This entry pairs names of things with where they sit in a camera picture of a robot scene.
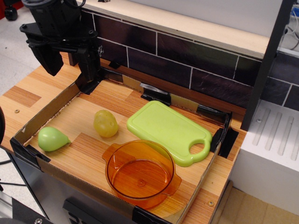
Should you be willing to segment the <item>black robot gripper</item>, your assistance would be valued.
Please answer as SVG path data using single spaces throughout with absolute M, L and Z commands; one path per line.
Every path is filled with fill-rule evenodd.
M 85 1 L 23 0 L 35 20 L 23 24 L 28 46 L 43 68 L 55 76 L 63 66 L 59 53 L 77 52 L 78 65 L 86 82 L 93 81 L 100 70 L 97 32 L 81 22 Z

